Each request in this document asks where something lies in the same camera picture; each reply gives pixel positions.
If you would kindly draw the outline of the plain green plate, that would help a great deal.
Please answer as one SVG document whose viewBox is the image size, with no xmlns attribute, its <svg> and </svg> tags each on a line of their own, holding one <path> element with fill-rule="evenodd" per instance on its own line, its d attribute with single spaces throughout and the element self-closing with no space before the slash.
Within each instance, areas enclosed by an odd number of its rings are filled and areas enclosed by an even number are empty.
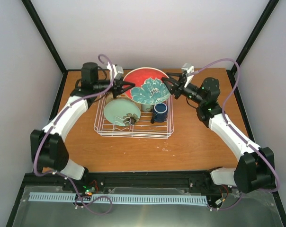
<svg viewBox="0 0 286 227">
<path fill-rule="evenodd" d="M 105 105 L 103 114 L 106 120 L 113 125 L 129 126 L 140 120 L 141 110 L 131 101 L 115 99 Z"/>
</svg>

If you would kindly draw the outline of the green floral ceramic bowl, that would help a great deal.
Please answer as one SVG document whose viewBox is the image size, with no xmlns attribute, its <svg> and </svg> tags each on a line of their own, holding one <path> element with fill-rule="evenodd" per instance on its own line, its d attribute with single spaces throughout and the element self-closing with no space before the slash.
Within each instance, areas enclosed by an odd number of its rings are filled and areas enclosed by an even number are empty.
<svg viewBox="0 0 286 227">
<path fill-rule="evenodd" d="M 141 104 L 141 111 L 145 113 L 151 113 L 153 111 L 154 105 Z"/>
</svg>

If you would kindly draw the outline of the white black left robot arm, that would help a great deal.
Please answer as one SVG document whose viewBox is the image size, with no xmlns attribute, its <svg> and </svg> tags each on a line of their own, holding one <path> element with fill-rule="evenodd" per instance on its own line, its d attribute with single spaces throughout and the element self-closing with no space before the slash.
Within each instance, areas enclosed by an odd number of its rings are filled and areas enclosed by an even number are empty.
<svg viewBox="0 0 286 227">
<path fill-rule="evenodd" d="M 83 191 L 89 187 L 90 178 L 85 175 L 87 170 L 71 160 L 64 144 L 65 139 L 98 96 L 107 92 L 117 96 L 134 87 L 134 83 L 122 80 L 122 67 L 108 63 L 108 80 L 98 78 L 100 69 L 94 62 L 83 64 L 81 78 L 76 82 L 62 110 L 42 130 L 32 131 L 30 144 L 35 175 L 44 176 L 38 168 L 48 167 L 51 174 L 73 179 L 74 186 L 79 190 Z"/>
</svg>

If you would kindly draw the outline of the beige bird painted plate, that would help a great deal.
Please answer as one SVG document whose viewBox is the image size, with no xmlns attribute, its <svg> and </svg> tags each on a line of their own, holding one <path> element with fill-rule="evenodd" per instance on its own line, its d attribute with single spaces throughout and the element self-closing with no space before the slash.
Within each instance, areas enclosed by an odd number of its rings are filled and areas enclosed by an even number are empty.
<svg viewBox="0 0 286 227">
<path fill-rule="evenodd" d="M 125 98 L 125 95 L 124 94 L 117 95 L 116 98 L 114 98 L 113 94 L 109 94 L 109 95 L 106 96 L 105 104 L 108 104 L 111 101 L 117 100 L 117 99 L 120 99 L 120 98 Z"/>
</svg>

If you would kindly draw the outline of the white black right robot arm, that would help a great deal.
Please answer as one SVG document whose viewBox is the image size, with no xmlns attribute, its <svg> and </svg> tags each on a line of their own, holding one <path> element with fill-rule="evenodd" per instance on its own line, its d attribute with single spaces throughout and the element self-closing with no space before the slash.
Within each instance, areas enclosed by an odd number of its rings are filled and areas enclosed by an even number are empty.
<svg viewBox="0 0 286 227">
<path fill-rule="evenodd" d="M 249 140 L 232 123 L 217 102 L 220 95 L 217 79 L 208 77 L 197 87 L 187 82 L 185 73 L 168 73 L 162 81 L 175 98 L 184 95 L 197 103 L 199 121 L 217 134 L 236 157 L 235 169 L 220 167 L 210 172 L 214 184 L 233 186 L 243 193 L 274 186 L 277 177 L 274 175 L 273 151 Z"/>
</svg>

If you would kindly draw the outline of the dark blue ceramic mug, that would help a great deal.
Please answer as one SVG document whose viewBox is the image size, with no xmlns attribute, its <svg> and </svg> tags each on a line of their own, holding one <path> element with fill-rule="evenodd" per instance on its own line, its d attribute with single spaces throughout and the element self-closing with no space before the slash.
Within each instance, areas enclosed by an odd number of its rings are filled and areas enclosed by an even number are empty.
<svg viewBox="0 0 286 227">
<path fill-rule="evenodd" d="M 153 107 L 152 111 L 152 118 L 151 118 L 151 124 L 154 124 L 156 122 L 162 123 L 165 122 L 168 115 L 168 106 L 165 103 L 159 103 L 156 104 Z"/>
</svg>

